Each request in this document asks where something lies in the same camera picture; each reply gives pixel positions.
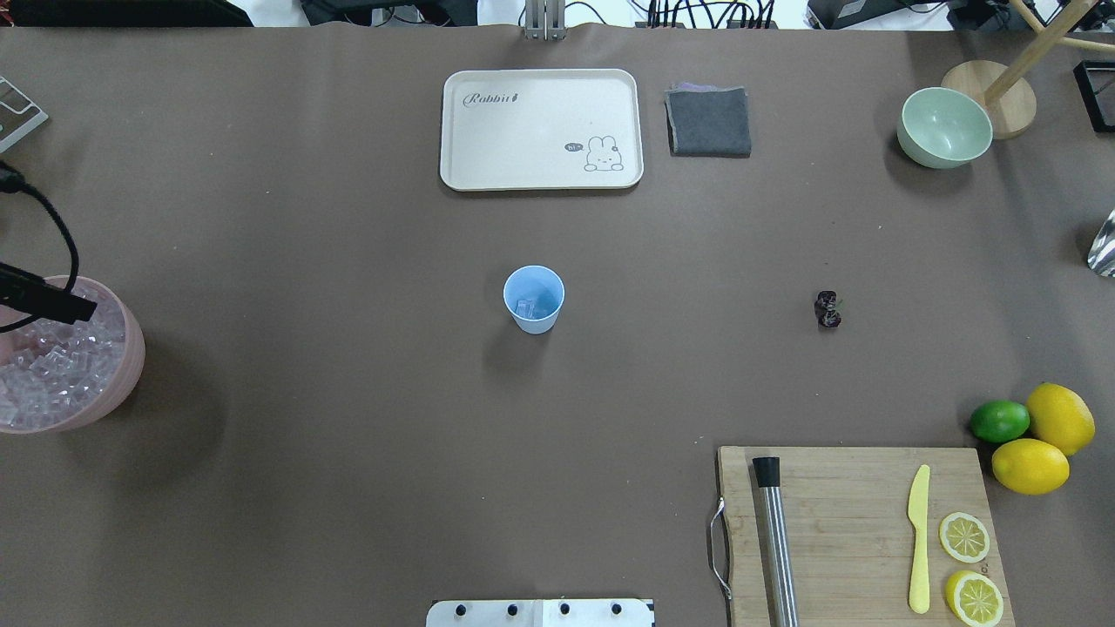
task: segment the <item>wooden cutting board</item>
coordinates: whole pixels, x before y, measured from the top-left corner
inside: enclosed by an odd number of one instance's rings
[[[973,448],[860,448],[723,446],[720,493],[725,499],[731,586],[731,625],[772,625],[756,525],[752,459],[780,457],[797,615],[802,627],[963,627],[944,601],[944,582],[958,570],[983,572],[1006,607],[1001,627],[1014,627],[995,525]],[[929,612],[906,602],[913,527],[906,518],[910,484],[929,464]],[[978,518],[991,534],[979,563],[959,562],[941,548],[938,525],[956,511]]]

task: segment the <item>rabbit cartoon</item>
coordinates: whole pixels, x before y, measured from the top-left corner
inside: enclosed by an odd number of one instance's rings
[[[623,170],[623,157],[615,147],[615,137],[604,135],[589,138],[589,154],[585,157],[584,170],[588,172]]]

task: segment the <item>lemon slice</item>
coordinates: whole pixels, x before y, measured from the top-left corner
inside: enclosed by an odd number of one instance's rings
[[[944,583],[944,600],[952,614],[969,627],[992,627],[1002,619],[1002,595],[987,577],[961,570]]]
[[[991,550],[991,536],[971,514],[952,512],[941,521],[939,532],[944,552],[964,563],[976,563]]]

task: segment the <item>black cable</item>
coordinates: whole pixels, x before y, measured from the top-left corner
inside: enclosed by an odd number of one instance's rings
[[[758,28],[759,20],[763,19],[763,13],[766,12],[766,8],[763,7],[763,0],[755,0],[755,3],[759,7],[758,13],[756,16],[752,16],[752,21],[749,22],[750,26],[748,28]]]
[[[66,279],[66,286],[62,288],[62,290],[69,293],[74,289],[74,283],[77,282],[77,269],[78,269],[77,245],[74,243],[74,238],[70,235],[69,229],[66,228],[66,223],[62,222],[61,215],[58,215],[58,211],[55,210],[55,205],[50,204],[50,201],[47,200],[47,196],[42,195],[42,192],[35,189],[33,185],[28,183],[23,179],[23,175],[20,174],[18,170],[0,161],[0,171],[4,170],[9,172],[4,173],[6,184],[2,189],[0,189],[0,191],[9,194],[22,192],[31,196],[32,199],[39,201],[39,204],[42,205],[42,209],[47,210],[47,213],[50,215],[50,219],[54,220],[55,225],[58,226],[58,232],[62,234],[62,239],[66,240],[66,248],[69,250],[70,253],[70,273],[69,277]],[[17,320],[14,322],[11,322],[10,325],[4,325],[0,327],[0,334],[6,334],[8,331],[16,330],[20,327],[25,327],[38,320],[40,316],[31,315],[23,318],[22,320]]]
[[[426,21],[426,20],[421,20],[421,21],[417,21],[417,22],[413,22],[413,21],[410,21],[410,20],[405,20],[405,19],[400,18],[399,16],[396,16],[394,11],[391,12],[391,19],[395,19],[395,20],[399,20],[399,21],[400,21],[400,22],[403,22],[403,23],[413,23],[413,25],[424,25],[424,23],[429,23],[429,22],[428,22],[428,21]]]
[[[689,13],[689,26],[692,28],[697,28],[697,19],[694,18],[694,8],[692,4],[689,3],[689,0],[678,0],[677,2],[673,3],[673,17],[671,18],[670,26],[673,27],[678,26],[678,10],[681,9],[681,2],[686,3],[686,12]]]
[[[650,0],[650,6],[646,7],[646,8],[643,8],[638,2],[634,2],[634,0],[628,0],[628,2],[631,3],[631,4],[633,4],[637,9],[639,9],[640,11],[644,11],[647,13],[647,27],[648,28],[655,28],[656,26],[661,26],[661,23],[662,23],[662,16],[668,16],[671,12],[676,13],[677,11],[680,11],[680,0],[679,0],[679,2],[677,4],[675,4],[675,9],[672,9],[672,10],[669,8],[669,0],[661,0],[661,1],[663,3],[665,8],[659,10],[659,9],[656,8],[657,0]],[[711,26],[712,28],[720,28],[720,25],[724,23],[725,17],[728,16],[729,12],[733,12],[733,11],[737,10],[737,8],[740,8],[740,7],[743,8],[743,12],[744,12],[743,19],[744,20],[752,19],[752,20],[755,21],[756,25],[758,25],[759,22],[763,21],[763,15],[762,13],[757,15],[756,11],[755,11],[755,9],[753,7],[750,7],[749,4],[747,4],[747,2],[744,1],[744,0],[718,0],[716,2],[707,2],[706,0],[698,0],[698,1],[700,2],[701,8],[704,8],[706,11],[708,11],[708,13],[711,13],[711,11],[709,10],[710,7],[717,7],[717,6],[721,6],[723,7],[725,4],[728,6],[728,8],[724,10],[724,13],[721,13],[718,19],[715,19],[715,20],[710,19],[709,26]],[[949,0],[941,0],[941,3],[946,3]],[[762,3],[762,2],[759,2],[759,4],[762,6],[763,12],[766,13],[766,28],[770,28],[770,23],[774,20],[774,0],[769,0],[765,4]],[[690,12],[689,23],[694,28],[697,28],[697,22],[696,22],[696,20],[692,17],[692,7],[689,4],[688,1],[686,2],[686,9],[689,10],[689,12]],[[677,16],[675,15],[675,16],[671,17],[671,21],[676,23],[676,20],[677,20]]]
[[[720,23],[725,21],[725,18],[727,18],[727,23],[725,26],[730,28],[731,19],[736,17],[736,11],[739,9],[743,9],[741,11],[743,17],[740,18],[741,20],[746,21],[748,19],[755,19],[755,10],[752,9],[750,4],[746,2],[728,2],[728,4],[731,6],[725,9],[724,13],[720,16],[720,19],[716,20],[716,25],[712,28],[720,28]]]
[[[1065,8],[1065,6],[1058,2],[1057,3],[1057,8],[1054,9],[1051,13],[1049,13],[1049,19],[1045,21],[1045,26],[1049,26],[1049,22],[1051,22],[1053,20],[1057,19],[1057,16],[1060,13],[1061,9],[1064,9],[1064,8]]]
[[[576,7],[578,4],[581,4],[582,7],[588,7],[590,11],[597,13],[597,19],[600,20],[600,23],[608,26],[608,22],[604,21],[604,18],[600,16],[600,11],[598,11],[592,4],[589,4],[588,2],[581,2],[581,0],[576,0],[575,2],[566,3],[565,8],[568,9],[570,7]]]
[[[384,26],[385,23],[391,21],[391,18],[394,18],[394,17],[395,17],[395,7],[390,7],[390,8],[387,9],[387,18],[384,21],[377,23],[376,26],[374,26],[371,28],[379,28],[379,27]]]
[[[708,16],[708,26],[712,26],[712,9],[708,8],[708,4],[705,2],[705,0],[700,0],[700,6],[705,8],[705,15]],[[689,7],[689,0],[686,0],[686,8],[688,8],[688,7]],[[689,12],[689,21],[692,21],[692,19],[694,19],[694,15],[692,15],[692,11],[690,11]]]
[[[906,0],[894,0],[894,1],[901,4],[903,9],[909,9],[914,13],[921,13],[921,15],[932,13],[933,11],[940,9],[941,4],[947,4],[949,2],[949,0],[935,0],[933,2],[908,2]],[[937,4],[937,6],[933,7],[932,9],[922,9],[922,10],[914,9],[914,7],[917,7],[918,4]]]
[[[1006,7],[1000,7],[995,12],[996,19],[999,21],[999,30],[1010,30],[1010,10]]]

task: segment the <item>wooden pole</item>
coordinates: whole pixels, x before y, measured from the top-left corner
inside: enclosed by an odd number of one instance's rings
[[[1015,59],[1015,62],[1010,64],[1007,71],[1002,73],[1002,75],[1000,75],[999,78],[997,78],[995,83],[987,88],[987,91],[983,93],[983,102],[987,105],[993,105],[998,102],[998,99],[1001,98],[1008,89],[1018,83],[1018,79],[1021,78],[1022,75],[1029,71],[1035,64],[1041,60],[1041,57],[1046,56],[1046,54],[1048,54],[1049,50],[1057,45],[1057,41],[1064,37],[1066,32],[1076,26],[1076,22],[1080,21],[1080,18],[1083,18],[1085,13],[1090,11],[1092,8],[1096,6],[1097,1],[1098,0],[1072,0],[1068,6],[1061,9],[1060,13],[1057,15],[1057,18],[1049,23],[1048,28],[1039,32],[1037,38],[1031,41],[1025,50],[1022,50],[1022,54],[1019,55],[1017,59]]]
[[[1018,15],[1022,16],[1026,23],[1030,25],[1034,32],[1041,32],[1045,30],[1045,26],[1038,21],[1034,11],[1029,10],[1029,8],[1022,3],[1022,0],[1009,0],[1009,2],[1010,6],[1018,11]],[[1108,55],[1115,54],[1115,46],[1099,41],[1088,41],[1087,39],[1073,39],[1072,37],[1065,37],[1057,41],[1057,44],[1060,44],[1061,46],[1072,46],[1073,48],[1080,48],[1082,50],[1092,50],[1093,52],[1106,52]]]

